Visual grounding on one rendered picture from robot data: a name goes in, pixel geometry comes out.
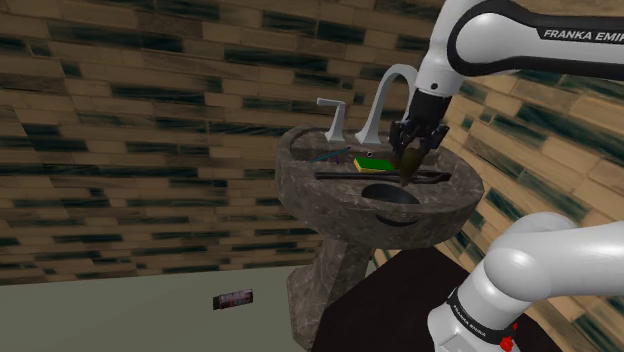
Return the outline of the dark maroon robot stand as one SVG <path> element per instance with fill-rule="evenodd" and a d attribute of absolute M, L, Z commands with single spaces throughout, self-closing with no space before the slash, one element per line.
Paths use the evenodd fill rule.
<path fill-rule="evenodd" d="M 401 251 L 326 308 L 311 352 L 434 352 L 427 316 L 467 276 L 434 247 Z"/>

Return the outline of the brown marble pedestal sink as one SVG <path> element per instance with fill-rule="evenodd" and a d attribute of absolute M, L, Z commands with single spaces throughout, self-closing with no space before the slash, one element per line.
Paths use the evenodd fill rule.
<path fill-rule="evenodd" d="M 455 236 L 484 194 L 479 174 L 444 147 L 431 151 L 419 169 L 448 172 L 447 182 L 400 184 L 373 180 L 315 178 L 316 172 L 359 172 L 356 157 L 367 152 L 391 157 L 388 143 L 361 145 L 348 130 L 344 142 L 328 142 L 321 127 L 290 129 L 280 137 L 275 183 L 285 209 L 324 240 L 313 263 L 287 279 L 292 334 L 311 350 L 325 309 L 365 276 L 376 249 L 411 250 L 432 247 Z M 310 160 L 351 146 L 339 155 Z"/>

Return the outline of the long dark brown stick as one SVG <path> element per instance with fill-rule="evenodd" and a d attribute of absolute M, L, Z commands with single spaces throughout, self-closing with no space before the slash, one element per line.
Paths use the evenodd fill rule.
<path fill-rule="evenodd" d="M 417 171 L 412 176 L 402 177 L 398 171 L 388 172 L 316 172 L 315 178 L 321 179 L 345 179 L 345 180 L 373 180 L 386 181 L 401 185 L 406 184 L 436 184 L 439 182 L 447 182 L 451 179 L 452 174 L 448 172 L 438 172 L 431 170 Z"/>

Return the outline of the silver curved faucet spout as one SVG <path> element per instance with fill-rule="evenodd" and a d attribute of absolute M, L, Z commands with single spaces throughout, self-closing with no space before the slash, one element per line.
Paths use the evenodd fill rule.
<path fill-rule="evenodd" d="M 416 79 L 418 71 L 416 68 L 405 64 L 394 64 L 384 74 L 378 85 L 373 104 L 364 127 L 355 134 L 356 140 L 361 145 L 380 145 L 379 126 L 381 114 L 385 104 L 386 96 L 390 85 L 396 77 L 402 76 L 408 85 L 409 94 L 405 104 L 405 111 L 402 120 L 406 120 L 413 95 L 416 92 Z"/>

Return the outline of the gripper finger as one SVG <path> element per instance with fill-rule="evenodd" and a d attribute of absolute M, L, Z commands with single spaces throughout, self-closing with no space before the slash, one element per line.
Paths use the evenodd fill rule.
<path fill-rule="evenodd" d="M 400 159 L 406 147 L 413 141 L 413 123 L 404 121 L 393 121 L 390 125 L 388 141 L 392 146 L 393 156 Z"/>
<path fill-rule="evenodd" d="M 420 148 L 427 154 L 432 149 L 437 149 L 443 139 L 445 138 L 449 127 L 445 124 L 440 124 L 427 136 L 422 137 L 420 141 Z"/>

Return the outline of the green and yellow sponge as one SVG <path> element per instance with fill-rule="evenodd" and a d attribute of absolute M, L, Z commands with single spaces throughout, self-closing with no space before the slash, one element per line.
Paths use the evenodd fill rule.
<path fill-rule="evenodd" d="M 354 159 L 354 165 L 359 172 L 386 172 L 395 170 L 390 161 L 369 157 L 356 157 Z"/>

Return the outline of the dark brown tapered object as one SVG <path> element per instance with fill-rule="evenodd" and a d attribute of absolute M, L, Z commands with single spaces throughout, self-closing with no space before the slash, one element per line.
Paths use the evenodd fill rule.
<path fill-rule="evenodd" d="M 403 151 L 397 166 L 401 186 L 406 186 L 410 182 L 427 154 L 426 148 L 406 148 Z"/>

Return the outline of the small dark printed box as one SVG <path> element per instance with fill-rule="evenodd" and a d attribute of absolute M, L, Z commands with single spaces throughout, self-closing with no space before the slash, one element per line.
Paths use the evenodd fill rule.
<path fill-rule="evenodd" d="M 253 302 L 253 290 L 245 289 L 231 293 L 217 295 L 213 298 L 213 309 L 223 310 L 226 308 L 250 304 Z"/>

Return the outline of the teal pen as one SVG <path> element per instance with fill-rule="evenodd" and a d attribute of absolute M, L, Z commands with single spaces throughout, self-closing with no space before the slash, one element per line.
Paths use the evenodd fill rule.
<path fill-rule="evenodd" d="M 321 161 L 321 160 L 326 160 L 326 159 L 331 158 L 331 157 L 337 157 L 338 155 L 340 155 L 340 154 L 342 154 L 342 153 L 345 153 L 345 152 L 349 151 L 351 148 L 352 148 L 352 147 L 351 147 L 351 146 L 349 146 L 349 147 L 342 148 L 342 149 L 340 149 L 340 150 L 333 151 L 333 152 L 330 152 L 330 153 L 328 153 L 328 154 L 325 154 L 325 155 L 322 155 L 322 156 L 316 157 L 316 158 L 314 158 L 314 159 L 310 160 L 310 163 L 318 162 L 318 161 Z"/>

